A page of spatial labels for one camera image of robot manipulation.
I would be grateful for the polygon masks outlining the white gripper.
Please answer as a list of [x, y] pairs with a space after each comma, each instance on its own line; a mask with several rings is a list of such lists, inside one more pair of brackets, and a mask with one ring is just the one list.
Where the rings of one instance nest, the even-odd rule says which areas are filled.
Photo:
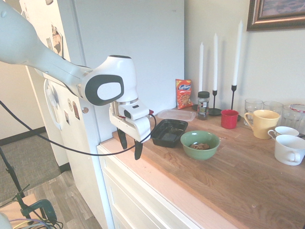
[[134, 158], [141, 158], [142, 141], [151, 132], [148, 118], [150, 110], [142, 102], [112, 102], [109, 109], [110, 122], [117, 127], [122, 148], [127, 149], [126, 134], [135, 139]]

